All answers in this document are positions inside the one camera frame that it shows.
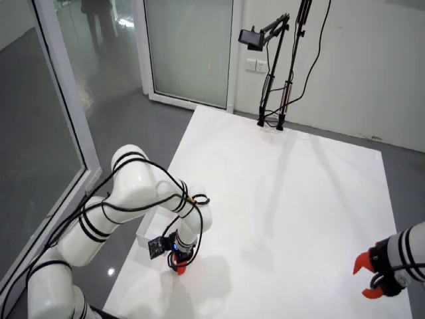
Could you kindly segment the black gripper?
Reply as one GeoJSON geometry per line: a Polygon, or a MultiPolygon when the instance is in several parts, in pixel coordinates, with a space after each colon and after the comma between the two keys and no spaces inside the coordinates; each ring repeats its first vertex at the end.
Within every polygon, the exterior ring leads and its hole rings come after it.
{"type": "Polygon", "coordinates": [[[356,259],[353,274],[362,268],[375,273],[370,288],[362,291],[365,298],[374,300],[382,296],[396,296],[406,288],[406,275],[398,274],[401,266],[406,266],[400,237],[389,237],[377,242],[356,259]]]}
{"type": "Polygon", "coordinates": [[[177,274],[183,275],[186,271],[187,265],[191,262],[194,256],[194,250],[190,251],[171,251],[167,256],[167,262],[169,266],[175,266],[177,274]]]}

